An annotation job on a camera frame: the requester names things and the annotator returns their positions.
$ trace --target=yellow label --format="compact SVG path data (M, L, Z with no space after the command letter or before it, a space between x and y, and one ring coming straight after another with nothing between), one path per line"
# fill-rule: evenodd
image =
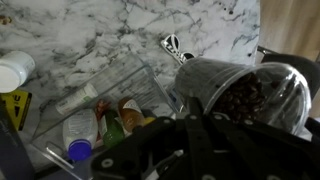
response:
M147 117L144 119L144 126L147 125L147 124L150 124L152 121L154 121L156 118L154 117Z
M0 94L8 111L9 117L17 131L21 131L28 114L32 94L15 90L10 93Z

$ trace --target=bottle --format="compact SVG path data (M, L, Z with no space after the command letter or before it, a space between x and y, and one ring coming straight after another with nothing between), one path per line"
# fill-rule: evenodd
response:
M32 57L21 51L11 51L0 58L0 93L12 92L21 86L35 68Z
M108 110L99 121L99 133L103 139L103 144L108 148L115 146L125 137L118 119L116 111Z
M66 119L62 135L70 159L80 161L88 158L98 135L94 111L84 109Z
M78 89L75 93L60 100L55 107L61 115L65 115L97 96L98 92L92 84L88 83L83 88Z
M137 126L143 126L144 117L135 100L129 97L121 99L118 103L123 126L129 133Z

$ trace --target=clear plastic container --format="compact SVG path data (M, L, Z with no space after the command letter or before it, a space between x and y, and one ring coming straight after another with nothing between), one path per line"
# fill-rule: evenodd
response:
M166 92L170 97L171 102L173 103L176 111L184 112L186 111L185 107L183 106L182 101L180 100L179 95L177 94L175 83L173 82L166 88Z
M55 103L53 103L44 112L47 114L42 116L40 121L41 132L38 131L32 141L32 145L42 155L80 179L90 177L90 168L85 173L79 172L75 164L66 161L68 156L62 137L63 122L66 118L81 109L94 108L99 99L108 100L112 104L111 108L117 110L118 101L123 97L132 97L142 110L151 110L156 116L172 116L175 113L168 95L158 83L151 67L144 64L137 56L129 55L115 60L110 67L84 83L78 90L87 86L88 83L95 87L98 96L64 115L57 112Z
M179 69L175 85L184 103L187 96L197 97L208 114L224 91L249 73L260 79L266 98L257 120L298 135L308 117L311 99L305 78L290 65L247 66L195 58Z

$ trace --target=blue bottle cap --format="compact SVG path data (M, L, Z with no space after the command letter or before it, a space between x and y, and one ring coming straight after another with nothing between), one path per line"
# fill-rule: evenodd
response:
M75 161L81 161L91 156L91 144L85 139L73 141L69 145L69 158Z

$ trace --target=coffee bean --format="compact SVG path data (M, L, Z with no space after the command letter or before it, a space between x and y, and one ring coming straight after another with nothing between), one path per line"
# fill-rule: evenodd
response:
M243 90L245 90L243 85L234 86L232 89L235 90L235 91L243 91Z
M256 115L256 114L253 114L253 115L251 116L251 118L252 118L252 120L257 120L257 115Z
M232 103L235 104L235 105L240 105L241 104L240 99L237 98L237 97L233 98Z
M256 75L252 75L249 82L257 84L259 82L258 77Z
M258 112L258 111L260 111L260 109L261 109L261 107L259 106L259 105L254 105L253 107L252 107L252 111L253 112Z
M227 110L228 111L232 111L233 109L234 109L234 105L233 104L231 104L231 103L227 104Z
M255 91L255 92L258 91L256 85L248 84L248 87L249 87L249 89L250 89L251 91Z
M249 100L245 97L242 97L240 100L241 100L242 104L248 104L248 102L249 102Z
M233 95L232 94L228 94L227 98L226 98L226 101L227 102L231 102L233 99Z
M260 98L260 97L257 97L255 99L251 99L249 100L249 103L250 104L256 104L256 105L262 105L264 103L264 99Z
M259 98L262 99L262 100L266 100L267 99L267 97L262 95L262 94L259 95Z
M234 119L239 121L241 119L241 114L240 113L234 113L233 115Z
M251 115L250 114L242 114L242 118L243 119L251 119Z
M242 97L243 93L242 92L233 92L234 96Z
M240 105L237 110L242 113L249 112L249 109L245 105Z
M258 92L253 92L249 95L249 100L252 100L252 99L256 99L258 97L259 93Z

